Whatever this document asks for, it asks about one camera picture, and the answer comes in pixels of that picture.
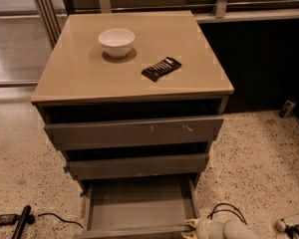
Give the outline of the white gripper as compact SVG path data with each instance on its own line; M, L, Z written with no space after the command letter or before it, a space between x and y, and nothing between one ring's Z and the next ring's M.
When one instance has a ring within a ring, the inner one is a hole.
M184 224L195 230L197 239L209 239L209 227L212 221L209 219L186 219Z

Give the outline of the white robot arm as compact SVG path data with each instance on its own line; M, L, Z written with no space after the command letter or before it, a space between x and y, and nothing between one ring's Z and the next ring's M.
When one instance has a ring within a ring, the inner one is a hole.
M184 223L192 228L189 232L181 233L184 239L260 239L244 223L233 219L225 222L188 219Z

